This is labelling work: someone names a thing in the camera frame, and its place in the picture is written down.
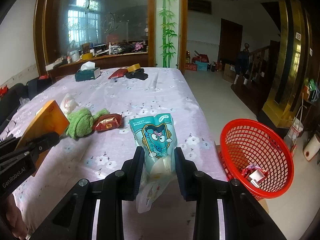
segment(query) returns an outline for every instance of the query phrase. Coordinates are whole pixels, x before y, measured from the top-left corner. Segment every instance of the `cartoon character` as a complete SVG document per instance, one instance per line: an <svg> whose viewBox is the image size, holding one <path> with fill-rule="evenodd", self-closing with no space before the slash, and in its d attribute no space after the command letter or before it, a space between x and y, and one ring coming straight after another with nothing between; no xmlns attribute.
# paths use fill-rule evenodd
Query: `cartoon character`
<svg viewBox="0 0 320 240"><path fill-rule="evenodd" d="M171 133L167 130L164 123L158 126L153 124L146 125L144 128L144 137L142 142L145 146L148 146L150 157L160 158L167 156L165 149L170 145L172 139L170 139Z"/></svg>

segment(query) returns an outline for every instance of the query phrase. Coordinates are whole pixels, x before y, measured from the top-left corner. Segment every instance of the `glass panel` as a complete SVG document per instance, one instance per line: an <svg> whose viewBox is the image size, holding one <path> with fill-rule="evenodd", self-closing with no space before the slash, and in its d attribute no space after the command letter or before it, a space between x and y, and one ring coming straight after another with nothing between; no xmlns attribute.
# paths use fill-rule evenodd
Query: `glass panel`
<svg viewBox="0 0 320 240"><path fill-rule="evenodd" d="M177 68L179 0L156 0L156 66Z"/></svg>
<svg viewBox="0 0 320 240"><path fill-rule="evenodd" d="M60 0L58 23L61 55L87 42L147 40L148 0Z"/></svg>

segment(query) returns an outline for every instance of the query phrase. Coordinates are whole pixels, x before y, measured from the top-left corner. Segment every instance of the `floor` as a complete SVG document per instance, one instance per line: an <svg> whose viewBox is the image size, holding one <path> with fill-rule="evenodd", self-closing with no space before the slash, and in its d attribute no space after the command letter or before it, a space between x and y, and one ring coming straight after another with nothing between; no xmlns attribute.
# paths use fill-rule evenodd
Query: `floor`
<svg viewBox="0 0 320 240"><path fill-rule="evenodd" d="M233 93L231 83L222 73L185 71L185 78L204 112L213 139L220 144L224 125L237 118L256 120L256 116ZM298 139L294 162L294 178L289 190L275 199L268 199L269 215L287 240L298 240L310 225L320 207L320 166L316 158L308 162L302 148L307 134Z"/></svg>

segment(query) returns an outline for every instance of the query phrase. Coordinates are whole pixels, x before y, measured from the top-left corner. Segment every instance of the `bedsheet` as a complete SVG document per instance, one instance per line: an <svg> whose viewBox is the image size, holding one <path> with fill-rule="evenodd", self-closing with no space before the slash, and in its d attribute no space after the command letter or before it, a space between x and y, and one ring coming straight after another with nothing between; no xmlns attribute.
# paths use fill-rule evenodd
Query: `bedsheet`
<svg viewBox="0 0 320 240"><path fill-rule="evenodd" d="M188 160L195 162L215 179L226 181L204 114L186 80L177 69L145 68L145 80L119 78L108 80L116 69L101 72L95 80L75 82L67 76L33 98L14 116L11 131L22 136L36 112L49 100L61 103L69 93L92 114L102 108L122 114L124 127L78 140L65 137L53 147L35 177L29 177L14 192L17 206L29 231L33 232L61 198L82 178L104 179L131 159L135 142L129 120L136 117L170 113L178 146ZM177 180L171 182L153 203L149 212L138 214L135 202L123 201L124 239L192 239L196 203L186 203Z"/></svg>

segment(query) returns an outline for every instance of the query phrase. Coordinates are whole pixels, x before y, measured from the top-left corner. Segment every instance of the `red plastic basket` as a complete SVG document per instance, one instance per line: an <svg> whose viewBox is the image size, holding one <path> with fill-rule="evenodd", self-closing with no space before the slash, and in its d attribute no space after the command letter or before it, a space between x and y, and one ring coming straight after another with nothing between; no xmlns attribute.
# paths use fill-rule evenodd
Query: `red plastic basket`
<svg viewBox="0 0 320 240"><path fill-rule="evenodd" d="M226 124L220 136L222 162L228 178L237 178L257 199L281 196L293 180L293 160L284 141L265 125L236 119ZM242 169L256 163L268 170L260 188L241 175Z"/></svg>

